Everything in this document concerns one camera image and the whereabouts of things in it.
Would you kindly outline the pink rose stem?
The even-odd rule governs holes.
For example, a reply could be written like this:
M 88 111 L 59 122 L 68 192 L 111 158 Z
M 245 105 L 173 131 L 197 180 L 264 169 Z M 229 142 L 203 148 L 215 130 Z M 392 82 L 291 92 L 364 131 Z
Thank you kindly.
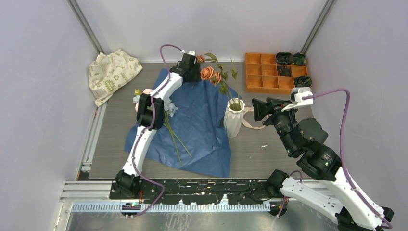
M 140 96 L 142 94 L 150 94 L 153 90 L 152 89 L 145 89 L 143 91 L 140 91 L 138 89 L 135 89 L 135 96 L 133 97 L 133 103 L 135 104 L 135 111 L 138 111 L 138 106 L 139 106 L 139 101 L 140 101 Z

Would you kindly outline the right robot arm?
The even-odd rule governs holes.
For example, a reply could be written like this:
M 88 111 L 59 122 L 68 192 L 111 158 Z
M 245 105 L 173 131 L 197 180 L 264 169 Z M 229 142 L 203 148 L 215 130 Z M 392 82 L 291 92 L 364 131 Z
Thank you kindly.
M 328 137 L 314 118 L 297 122 L 296 109 L 289 101 L 268 97 L 252 99 L 254 120 L 273 125 L 289 157 L 297 159 L 302 172 L 318 180 L 329 191 L 324 195 L 274 170 L 265 184 L 272 197 L 293 198 L 329 218 L 341 231 L 382 231 L 391 227 L 394 211 L 379 206 L 360 189 L 344 171 L 340 156 L 325 145 Z

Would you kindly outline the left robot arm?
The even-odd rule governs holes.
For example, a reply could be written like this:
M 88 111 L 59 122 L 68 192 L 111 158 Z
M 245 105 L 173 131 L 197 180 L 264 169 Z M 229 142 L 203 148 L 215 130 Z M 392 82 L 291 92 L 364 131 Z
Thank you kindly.
M 164 80 L 150 93 L 140 96 L 137 109 L 137 132 L 129 156 L 117 173 L 111 192 L 119 198 L 136 198 L 141 190 L 141 168 L 150 143 L 165 121 L 165 101 L 184 83 L 199 82 L 200 63 L 194 51 L 167 71 Z

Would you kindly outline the beige printed ribbon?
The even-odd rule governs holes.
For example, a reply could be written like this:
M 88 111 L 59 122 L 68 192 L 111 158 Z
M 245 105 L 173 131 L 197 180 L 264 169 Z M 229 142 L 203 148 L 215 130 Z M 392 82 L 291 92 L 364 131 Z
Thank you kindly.
M 260 123 L 260 121 L 255 121 L 253 120 L 253 122 L 249 122 L 248 120 L 246 120 L 246 116 L 248 113 L 253 113 L 253 115 L 251 116 L 251 119 L 254 118 L 254 108 L 253 107 L 245 107 L 243 110 L 243 118 L 242 118 L 242 125 L 245 126 L 246 128 L 252 129 L 252 130 L 261 130 L 263 128 L 266 127 L 266 125 L 260 125 L 260 126 L 255 126 L 255 123 Z

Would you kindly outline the light blue flower stem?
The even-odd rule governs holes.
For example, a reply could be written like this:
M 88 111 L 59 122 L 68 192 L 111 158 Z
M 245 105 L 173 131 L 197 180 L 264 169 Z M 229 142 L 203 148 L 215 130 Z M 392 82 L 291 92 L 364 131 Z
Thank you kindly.
M 174 132 L 173 128 L 172 128 L 172 124 L 171 124 L 171 118 L 173 118 L 173 116 L 175 115 L 176 111 L 179 108 L 175 106 L 175 104 L 172 102 L 171 99 L 165 99 L 164 100 L 164 110 L 165 110 L 165 121 L 164 121 L 164 126 L 168 129 L 171 139 L 173 141 L 176 153 L 177 153 L 177 157 L 180 163 L 180 166 L 183 167 L 183 161 L 182 161 L 182 157 L 180 154 L 180 150 L 178 147 L 178 144 L 182 145 L 182 147 L 184 148 L 184 150 L 187 152 L 187 154 L 192 157 L 192 154 L 190 153 L 190 151 L 188 150 L 187 146 L 184 144 L 184 142 L 180 139 L 180 137 Z

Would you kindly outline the orange rose stem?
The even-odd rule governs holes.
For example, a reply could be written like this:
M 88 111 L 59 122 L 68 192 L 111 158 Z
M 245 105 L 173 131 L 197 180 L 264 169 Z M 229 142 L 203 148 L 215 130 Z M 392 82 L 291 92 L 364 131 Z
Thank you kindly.
M 230 72 L 225 70 L 223 65 L 219 64 L 218 58 L 212 53 L 206 53 L 204 54 L 204 57 L 206 58 L 205 62 L 213 64 L 217 63 L 218 70 L 215 70 L 211 66 L 202 68 L 200 71 L 201 80 L 208 80 L 215 87 L 219 87 L 218 91 L 224 94 L 228 100 L 239 98 L 239 93 L 237 93 L 237 97 L 234 97 L 232 95 L 232 91 L 230 90 L 230 87 L 228 85 L 228 79 L 230 75 L 237 83 L 238 71 L 236 70 L 236 68 L 233 66 Z

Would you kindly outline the single small orange rose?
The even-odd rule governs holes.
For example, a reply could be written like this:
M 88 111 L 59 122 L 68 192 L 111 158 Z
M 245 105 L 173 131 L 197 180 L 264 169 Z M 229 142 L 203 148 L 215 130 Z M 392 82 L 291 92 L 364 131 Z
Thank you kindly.
M 203 55 L 197 55 L 197 62 L 204 63 L 206 58 Z

